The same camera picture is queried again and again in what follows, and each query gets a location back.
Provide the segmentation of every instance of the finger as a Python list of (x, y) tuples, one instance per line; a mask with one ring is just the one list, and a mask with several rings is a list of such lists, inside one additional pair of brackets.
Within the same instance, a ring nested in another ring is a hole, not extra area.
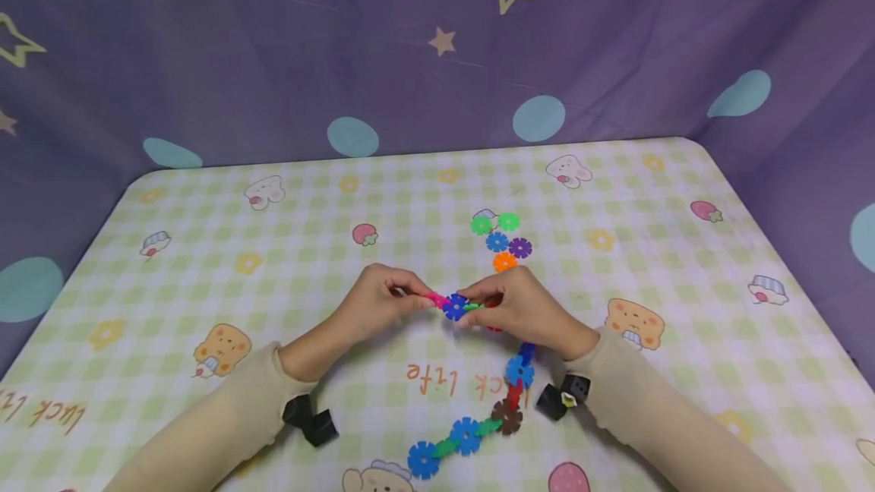
[(419, 312), (419, 310), (433, 308), (435, 306), (434, 302), (428, 300), (426, 297), (416, 295), (398, 298), (396, 304), (398, 304), (398, 307), (401, 308), (402, 316), (410, 315), (414, 312)]
[(468, 298), (469, 301), (478, 302), (495, 295), (504, 295), (504, 278), (501, 277), (501, 274), (495, 274), (480, 279), (477, 283), (459, 291), (459, 294)]
[(411, 293), (411, 295), (426, 296), (431, 292), (431, 289), (428, 288), (418, 275), (402, 268), (387, 268), (385, 281), (386, 287), (389, 289), (401, 287), (401, 289)]
[(479, 308), (463, 315), (456, 326), (460, 329), (468, 329), (469, 326), (493, 326), (495, 329), (504, 329), (501, 324), (501, 314), (501, 310), (494, 307)]

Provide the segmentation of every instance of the blue snowflake block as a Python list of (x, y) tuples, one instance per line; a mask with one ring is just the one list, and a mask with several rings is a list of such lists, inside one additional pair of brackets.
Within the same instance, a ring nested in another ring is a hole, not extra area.
[(524, 364), (522, 355), (514, 355), (507, 362), (505, 377), (507, 378), (507, 383), (511, 384), (522, 380), (523, 388), (528, 389), (532, 385), (532, 381), (535, 380), (535, 368), (530, 363)]
[(523, 346), (520, 346), (519, 355), (523, 358), (523, 365), (531, 364), (532, 358), (535, 356), (535, 344), (523, 342)]
[(450, 431), (450, 439), (459, 443), (456, 452), (462, 456), (471, 456), (480, 450), (480, 436), (477, 434), (479, 429), (480, 423), (467, 416), (456, 421)]
[(444, 304), (444, 315), (450, 321), (458, 321), (465, 315), (465, 304), (468, 303), (468, 298), (465, 298), (459, 293), (454, 292), (447, 297), (447, 303)]
[(508, 240), (507, 236), (501, 232), (493, 232), (487, 235), (487, 249), (493, 251), (494, 254), (499, 254), (506, 250), (509, 244), (510, 240)]
[(407, 453), (407, 467), (410, 469), (410, 474), (423, 481), (427, 481), (437, 474), (440, 468), (440, 459), (434, 457), (435, 450), (434, 443), (428, 443), (424, 440), (411, 446)]

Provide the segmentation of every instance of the person's left hand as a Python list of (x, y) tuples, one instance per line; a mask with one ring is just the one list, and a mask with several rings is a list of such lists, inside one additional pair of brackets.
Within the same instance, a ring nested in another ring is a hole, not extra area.
[(362, 342), (416, 310), (433, 308), (434, 303), (425, 298), (429, 292), (409, 270), (369, 264), (328, 319), (353, 343)]

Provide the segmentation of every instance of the light blue polka dot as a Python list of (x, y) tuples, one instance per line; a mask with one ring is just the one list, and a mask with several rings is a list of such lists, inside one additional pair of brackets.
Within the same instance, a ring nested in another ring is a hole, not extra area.
[(875, 272), (875, 203), (860, 211), (851, 222), (851, 249), (869, 272)]
[(192, 153), (188, 148), (157, 139), (157, 137), (149, 137), (143, 141), (143, 150), (149, 154), (152, 162), (163, 166), (163, 168), (194, 169), (200, 168), (204, 164), (201, 157)]
[(362, 158), (377, 152), (380, 136), (362, 120), (344, 116), (328, 126), (328, 142), (344, 156)]
[(23, 258), (0, 272), (0, 321), (21, 323), (42, 315), (64, 286), (51, 258)]
[(513, 131), (530, 143), (556, 135), (565, 123), (565, 105), (556, 97), (539, 95), (525, 101), (513, 114)]
[(766, 102), (771, 91), (772, 79), (765, 71), (748, 71), (714, 100), (708, 108), (708, 118), (750, 114)]

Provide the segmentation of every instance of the orange snowflake block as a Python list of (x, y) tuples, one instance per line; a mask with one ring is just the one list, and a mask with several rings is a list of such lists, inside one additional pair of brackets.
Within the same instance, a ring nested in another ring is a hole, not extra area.
[(508, 254), (507, 251), (502, 251), (493, 258), (493, 267), (495, 272), (502, 273), (508, 268), (516, 266), (516, 257)]

